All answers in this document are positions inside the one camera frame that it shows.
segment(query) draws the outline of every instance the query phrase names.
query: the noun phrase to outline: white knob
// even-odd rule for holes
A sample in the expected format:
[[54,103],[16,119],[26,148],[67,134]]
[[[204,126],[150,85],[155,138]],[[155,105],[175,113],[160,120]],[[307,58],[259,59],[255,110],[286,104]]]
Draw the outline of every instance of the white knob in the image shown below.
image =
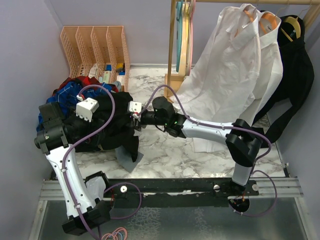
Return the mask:
[[120,191],[121,191],[122,193],[125,193],[125,192],[127,191],[127,187],[126,187],[126,186],[122,186],[122,187],[120,188]]

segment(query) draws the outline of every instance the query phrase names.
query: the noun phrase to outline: wicker basket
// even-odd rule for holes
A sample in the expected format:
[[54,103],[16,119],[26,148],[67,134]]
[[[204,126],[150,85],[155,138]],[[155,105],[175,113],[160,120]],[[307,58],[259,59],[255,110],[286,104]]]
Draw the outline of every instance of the wicker basket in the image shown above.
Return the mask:
[[98,77],[107,64],[112,67],[110,83],[117,80],[116,66],[125,64],[124,91],[128,91],[130,61],[123,26],[65,26],[61,41],[70,66],[70,77],[88,76],[97,63]]

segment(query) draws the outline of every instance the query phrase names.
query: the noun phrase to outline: marble table top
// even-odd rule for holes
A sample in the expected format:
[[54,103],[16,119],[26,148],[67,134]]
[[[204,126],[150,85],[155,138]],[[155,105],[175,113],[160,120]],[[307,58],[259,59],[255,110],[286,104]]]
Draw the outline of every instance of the marble table top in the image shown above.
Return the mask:
[[[132,68],[128,91],[133,100],[145,104],[154,89],[164,84],[166,68]],[[161,89],[155,97],[163,96]],[[265,117],[257,127],[268,128]],[[83,177],[103,171],[108,178],[223,178],[231,177],[235,162],[229,151],[194,152],[191,138],[174,138],[154,126],[147,126],[139,133],[139,151],[144,154],[133,172],[127,172],[117,161],[114,150],[93,153],[76,153],[77,163]],[[284,177],[276,145],[271,152],[260,159],[255,169],[272,177]],[[257,173],[255,177],[264,177]]]

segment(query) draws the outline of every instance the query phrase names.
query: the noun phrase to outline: white shirt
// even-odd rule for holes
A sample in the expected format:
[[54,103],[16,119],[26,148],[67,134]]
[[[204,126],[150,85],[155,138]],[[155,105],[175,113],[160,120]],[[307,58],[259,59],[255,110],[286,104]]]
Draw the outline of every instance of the white shirt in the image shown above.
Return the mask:
[[[258,10],[251,4],[223,9],[200,59],[177,92],[187,114],[205,121],[234,122],[254,100],[260,60]],[[180,109],[176,102],[173,105]],[[214,149],[211,141],[193,141],[195,152],[221,149],[218,143]]]
[[283,76],[283,65],[277,42],[281,19],[279,17],[276,17],[276,29],[268,32],[269,23],[267,20],[261,18],[265,13],[271,12],[265,11],[258,13],[258,18],[264,25],[267,34],[265,34],[259,26],[261,67],[259,77],[252,92],[254,101],[249,107],[245,107],[246,109],[239,116],[240,119],[245,120],[249,125],[252,125],[256,114],[265,106],[269,98],[275,92]]

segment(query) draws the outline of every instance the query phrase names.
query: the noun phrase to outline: black garment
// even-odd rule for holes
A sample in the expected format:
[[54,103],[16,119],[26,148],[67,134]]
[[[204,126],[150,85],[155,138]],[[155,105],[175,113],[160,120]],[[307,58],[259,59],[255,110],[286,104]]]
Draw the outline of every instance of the black garment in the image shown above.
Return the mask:
[[[131,154],[132,161],[138,157],[139,137],[134,136],[135,130],[130,126],[131,116],[128,113],[129,102],[133,100],[128,92],[111,93],[115,102],[115,112],[112,121],[99,134],[75,148],[76,152],[96,152],[101,145],[104,150],[116,149],[123,146]],[[68,141],[77,140],[92,133],[101,127],[110,117],[112,102],[108,95],[95,97],[99,103],[98,109],[92,116],[93,121],[88,123],[75,115],[63,123],[67,128]]]
[[[262,118],[275,103],[285,99],[290,100],[292,107],[275,120],[265,134],[271,143],[278,140],[291,118],[304,104],[315,78],[314,68],[305,49],[304,22],[298,18],[298,23],[301,27],[301,37],[296,38],[293,26],[287,22],[283,22],[287,17],[296,18],[297,16],[288,15],[281,17],[282,23],[279,27],[277,41],[283,64],[283,77],[271,98],[257,113],[253,121],[255,123]],[[291,36],[293,41],[290,41],[281,29]]]

